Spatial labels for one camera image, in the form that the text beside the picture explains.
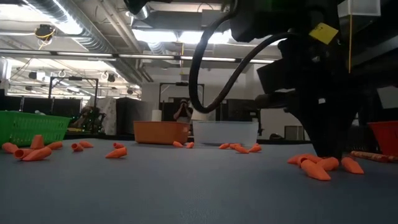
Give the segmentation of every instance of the red container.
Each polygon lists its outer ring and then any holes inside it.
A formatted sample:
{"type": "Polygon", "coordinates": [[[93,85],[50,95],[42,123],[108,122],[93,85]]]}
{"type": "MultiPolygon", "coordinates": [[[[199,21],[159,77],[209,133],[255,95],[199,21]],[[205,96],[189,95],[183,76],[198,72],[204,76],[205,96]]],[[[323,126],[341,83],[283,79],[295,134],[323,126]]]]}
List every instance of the red container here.
{"type": "Polygon", "coordinates": [[[398,121],[369,123],[384,155],[398,156],[398,121]]]}
{"type": "Polygon", "coordinates": [[[169,144],[174,141],[185,144],[190,125],[179,122],[135,121],[136,142],[146,144],[169,144]]]}

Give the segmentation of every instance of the green plastic basket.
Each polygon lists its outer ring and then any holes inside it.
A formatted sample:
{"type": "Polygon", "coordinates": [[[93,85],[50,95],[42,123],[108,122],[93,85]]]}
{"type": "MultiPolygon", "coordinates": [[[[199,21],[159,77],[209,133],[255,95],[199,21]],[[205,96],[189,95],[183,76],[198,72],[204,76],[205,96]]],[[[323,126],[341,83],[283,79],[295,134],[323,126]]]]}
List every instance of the green plastic basket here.
{"type": "Polygon", "coordinates": [[[0,111],[0,144],[30,146],[36,134],[43,136],[45,144],[62,141],[69,121],[58,116],[0,111]]]}

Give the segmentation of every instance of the gray tabletop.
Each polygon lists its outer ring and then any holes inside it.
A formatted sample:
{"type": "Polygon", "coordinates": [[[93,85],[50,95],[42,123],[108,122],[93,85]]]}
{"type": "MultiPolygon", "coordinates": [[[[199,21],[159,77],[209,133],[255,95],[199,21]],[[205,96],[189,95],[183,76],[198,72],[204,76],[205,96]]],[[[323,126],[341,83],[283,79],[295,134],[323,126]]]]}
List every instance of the gray tabletop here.
{"type": "Polygon", "coordinates": [[[311,145],[263,145],[259,154],[215,148],[127,146],[114,141],[45,161],[0,153],[0,223],[396,223],[398,166],[358,160],[366,175],[336,170],[330,182],[286,160],[311,145]]]}

